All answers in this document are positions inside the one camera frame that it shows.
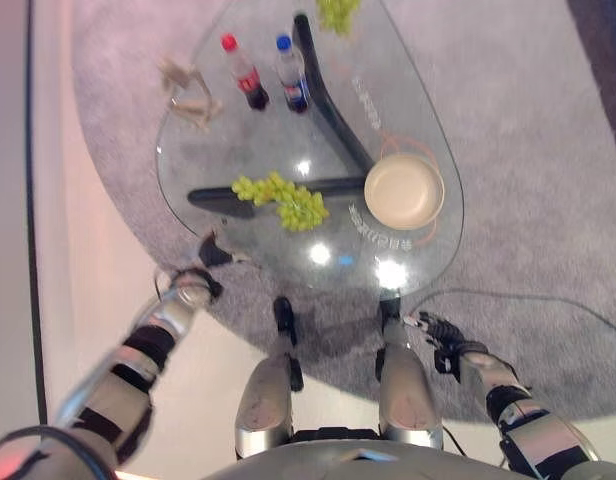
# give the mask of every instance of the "blue bottle cap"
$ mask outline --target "blue bottle cap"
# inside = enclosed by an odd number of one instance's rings
[[[277,50],[284,51],[288,50],[292,42],[290,41],[290,37],[285,33],[282,33],[277,37]]]

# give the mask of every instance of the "red bottle cap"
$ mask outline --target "red bottle cap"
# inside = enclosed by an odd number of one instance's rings
[[[224,50],[227,52],[232,52],[237,49],[237,40],[232,34],[227,33],[221,37],[221,46],[224,47]]]

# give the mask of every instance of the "robot leg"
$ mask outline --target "robot leg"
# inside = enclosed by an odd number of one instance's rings
[[[379,430],[389,440],[441,449],[441,416],[423,364],[410,348],[399,307],[399,299],[380,304],[385,347],[377,353],[376,365]]]
[[[291,391],[303,388],[299,362],[292,352],[297,342],[294,314],[283,297],[273,304],[279,337],[271,355],[259,362],[241,397],[235,420],[235,450],[245,458],[283,445],[293,434]]]

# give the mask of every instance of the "beige bowl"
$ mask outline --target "beige bowl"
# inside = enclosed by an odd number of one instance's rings
[[[364,185],[366,204],[387,227],[413,230],[435,219],[444,203],[444,181],[417,155],[390,155],[375,164]]]

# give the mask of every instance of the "plastic bottle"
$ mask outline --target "plastic bottle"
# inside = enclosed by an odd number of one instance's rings
[[[293,48],[292,41],[286,34],[277,37],[277,50],[277,75],[284,87],[288,108],[293,112],[304,112],[308,108],[308,89],[301,52]]]
[[[227,33],[221,37],[221,46],[224,47],[230,73],[237,81],[237,86],[244,92],[248,105],[255,110],[264,110],[268,104],[268,94],[261,86],[257,69],[237,45],[233,35]]]

